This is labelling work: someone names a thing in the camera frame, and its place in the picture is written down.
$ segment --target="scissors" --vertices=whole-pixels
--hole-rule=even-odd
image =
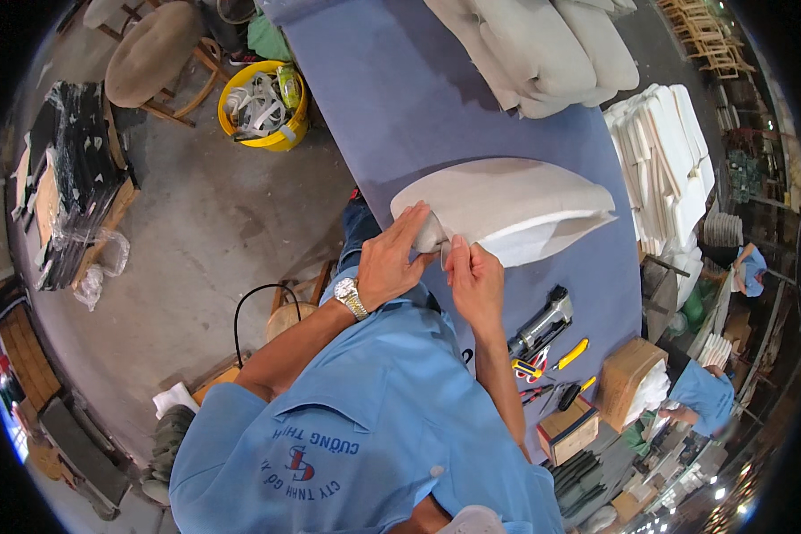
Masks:
[[[544,371],[546,369],[546,357],[549,354],[549,348],[551,346],[552,345],[546,345],[545,347],[543,347],[542,350],[537,352],[537,354],[535,354],[534,357],[532,357],[529,360],[529,362],[528,362],[529,365],[531,365],[533,368],[540,369],[541,371]],[[534,382],[536,382],[538,379],[540,379],[539,376],[538,377],[534,377],[534,376],[532,376],[530,374],[527,374],[525,372],[520,371],[519,369],[516,370],[516,378],[525,379],[525,381],[528,382],[529,384],[534,384]]]

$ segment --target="yellow bucket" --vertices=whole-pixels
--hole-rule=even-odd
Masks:
[[[239,73],[231,77],[219,95],[219,103],[217,104],[217,117],[219,118],[219,125],[223,126],[223,132],[226,135],[235,133],[235,126],[229,121],[228,114],[223,110],[225,98],[229,95],[232,87],[243,87],[249,80],[255,76],[257,71],[263,73],[275,73],[276,68],[284,65],[281,61],[259,61],[252,65],[247,65]],[[240,141],[241,144],[247,146],[260,146],[262,149],[272,150],[273,152],[281,152],[283,150],[291,150],[306,136],[308,131],[308,117],[306,116],[306,108],[308,108],[308,94],[306,93],[306,84],[302,82],[302,77],[299,73],[296,74],[297,83],[301,90],[299,98],[299,106],[297,106],[294,116],[288,121],[288,128],[294,133],[294,140],[288,139],[282,132],[274,132],[262,139],[252,139],[249,141]]]

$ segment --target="man's left hand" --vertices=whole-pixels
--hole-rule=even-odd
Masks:
[[[413,241],[429,213],[430,207],[419,201],[407,207],[395,224],[362,244],[356,289],[368,312],[411,290],[427,265],[439,255],[438,252],[419,254],[409,261]]]

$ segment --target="man's arm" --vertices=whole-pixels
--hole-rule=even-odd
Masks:
[[[659,410],[659,415],[662,417],[670,417],[674,421],[685,421],[691,425],[696,425],[699,417],[697,412],[686,406],[680,406],[675,410]]]
[[[704,369],[708,372],[711,372],[712,376],[716,379],[720,379],[721,375],[724,374],[724,371],[718,366],[706,366]]]
[[[411,290],[436,257],[421,254],[409,262],[413,240],[429,212],[430,207],[423,202],[406,208],[395,224],[362,244],[357,291],[369,312]],[[330,299],[261,347],[243,365],[235,384],[269,402],[287,391],[308,363],[355,322],[347,306]]]
[[[493,399],[502,421],[525,458],[525,415],[516,387],[502,326],[504,268],[499,259],[477,243],[471,247],[454,236],[445,268],[453,288],[454,305],[475,336],[475,376]]]
[[[756,248],[757,248],[757,245],[755,245],[753,243],[748,243],[747,245],[745,245],[745,247],[741,250],[741,254],[739,254],[739,257],[737,257],[736,261],[733,262],[733,267],[738,269],[739,265],[741,265],[741,262],[744,262],[745,258],[747,258],[749,255],[753,254],[753,251]]]

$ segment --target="green bag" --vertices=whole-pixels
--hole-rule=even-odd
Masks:
[[[273,26],[270,19],[260,9],[249,21],[246,42],[249,48],[261,57],[277,61],[293,60],[282,31]]]

